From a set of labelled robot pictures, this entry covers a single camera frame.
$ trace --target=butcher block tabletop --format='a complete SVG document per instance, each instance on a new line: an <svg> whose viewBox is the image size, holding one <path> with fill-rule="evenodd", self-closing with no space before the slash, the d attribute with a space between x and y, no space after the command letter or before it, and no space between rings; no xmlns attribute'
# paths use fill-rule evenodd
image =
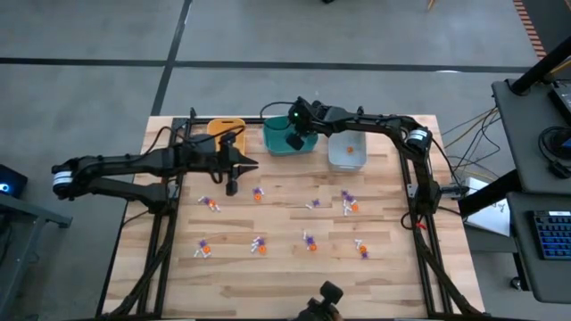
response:
<svg viewBox="0 0 571 321"><path fill-rule="evenodd" d="M442 144L435 116L412 117ZM143 151L172 119L149 119ZM206 126L193 125L193 134L205 131ZM319 287L328 280L343 289L337 308L344 318L425 317L412 233L400 224L408 206L399 154L391 141L367 133L367 164L356 173L338 173L329 171L324 136L319 136L314 152L273 157L264 147L260 125L248 125L245 135L246 156L260 167L238 178L236 195L226 196L225 184L214 184L208 174L184 177L162 316L295 317L312 296L321 300ZM156 147L167 146L168 140L169 133L163 131ZM435 146L430 158L434 178L449 184L450 171ZM135 177L140 185L158 181L150 175ZM256 187L264 192L259 202L253 199ZM355 196L358 212L343 215L342 190ZM215 200L220 212L199 203L202 196ZM320 206L306 208L314 199ZM452 201L442 200L441 205L458 209ZM132 202L125 219L144 210ZM434 220L447 274L470 303L483 310L461 218L439 210ZM103 312L115 309L142 275L152 224L153 215L146 214L123 227ZM307 250L303 230L314 237L316 251ZM263 255L250 251L256 237L265 240ZM194 256L202 239L211 247L207 259ZM367 246L368 259L361 258L355 239ZM148 309L153 308L156 279L158 273ZM431 284L436 309L442 311L434 274Z"/></svg>

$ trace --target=keyboard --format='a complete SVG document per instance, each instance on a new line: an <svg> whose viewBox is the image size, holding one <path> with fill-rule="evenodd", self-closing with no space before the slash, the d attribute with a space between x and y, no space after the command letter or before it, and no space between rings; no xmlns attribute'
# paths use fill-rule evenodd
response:
<svg viewBox="0 0 571 321"><path fill-rule="evenodd" d="M533 212L536 243L543 259L571 260L571 212Z"/></svg>

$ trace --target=orange container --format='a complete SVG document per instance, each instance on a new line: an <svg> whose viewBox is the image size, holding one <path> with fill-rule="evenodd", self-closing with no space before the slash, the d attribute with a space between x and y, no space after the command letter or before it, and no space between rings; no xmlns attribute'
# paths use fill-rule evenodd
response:
<svg viewBox="0 0 571 321"><path fill-rule="evenodd" d="M225 130L234 128L236 126L246 126L246 123L241 119L213 119L208 123L206 126L206 133L208 135L216 135L221 133ZM216 150L220 150L220 136L214 138L216 140ZM245 131L240 133L236 137L236 142L234 143L234 147L240 150L240 152L245 155L246 154L246 135Z"/></svg>

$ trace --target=teal bowl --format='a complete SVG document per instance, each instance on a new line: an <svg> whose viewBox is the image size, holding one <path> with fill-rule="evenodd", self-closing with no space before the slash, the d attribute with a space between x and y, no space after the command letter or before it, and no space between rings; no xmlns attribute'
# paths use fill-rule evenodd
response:
<svg viewBox="0 0 571 321"><path fill-rule="evenodd" d="M294 133L293 126L287 126L289 120L287 116L279 116L270 119L266 119L264 121L264 143L268 152L272 156L289 156L289 155L299 155L306 152L313 151L315 148L315 144L318 142L318 135L313 134L303 138L305 144L303 145L302 149L296 151L293 149L287 142L286 138L288 135ZM271 129L272 128L284 128L281 130Z"/></svg>

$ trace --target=gray floor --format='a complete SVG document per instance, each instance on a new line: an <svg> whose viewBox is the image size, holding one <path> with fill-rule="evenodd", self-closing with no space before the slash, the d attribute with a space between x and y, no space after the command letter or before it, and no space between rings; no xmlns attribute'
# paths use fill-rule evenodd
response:
<svg viewBox="0 0 571 321"><path fill-rule="evenodd" d="M3 1L0 56L166 59L182 4ZM194 0L178 59L535 62L511 0L439 0L430 13L425 6L421 0L337 0L329 6L319 0ZM50 168L73 156L138 151L161 73L162 68L0 65L0 135L10 137L0 141L0 163L30 178L26 200L74 217L69 230L46 229L37 251L41 260L27 274L15 315L62 320L95 313L125 202L103 196L59 202L51 193ZM350 108L363 105L370 112L436 114L444 131L492 108L490 84L509 77L517 75L174 69L161 114L187 114L191 106L202 115L255 114L264 103L303 95ZM482 164L501 175L513 168L501 123L488 133L502 150ZM461 156L469 139L448 154ZM482 142L474 157L490 151ZM508 288L515 275L509 255L475 253L473 258L488 312L568 319L571 306L542 304L530 293Z"/></svg>

